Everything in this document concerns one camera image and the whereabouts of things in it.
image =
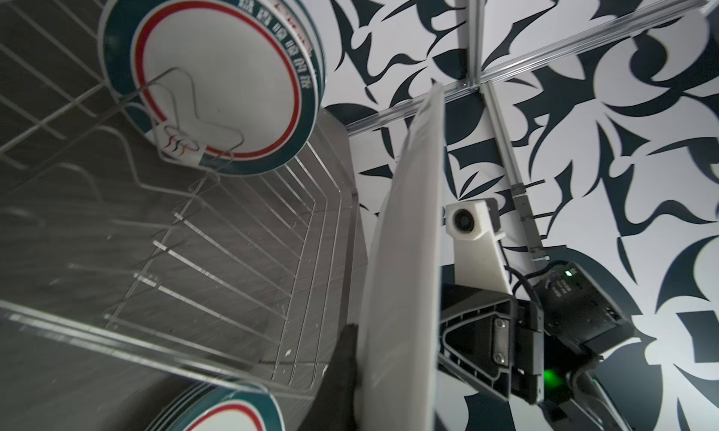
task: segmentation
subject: black and white patterned wall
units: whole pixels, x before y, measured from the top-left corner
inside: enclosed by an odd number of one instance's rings
[[[487,0],[486,67],[660,0]],[[323,105],[345,123],[466,71],[466,0],[303,0],[328,61]],[[497,86],[543,244],[577,261],[639,333],[599,376],[638,431],[719,423],[719,45],[699,13]],[[410,120],[350,140],[369,243]],[[498,200],[503,245],[530,267],[478,94],[446,106],[445,203]],[[453,275],[452,241],[442,273]],[[548,429],[439,376],[450,430]]]

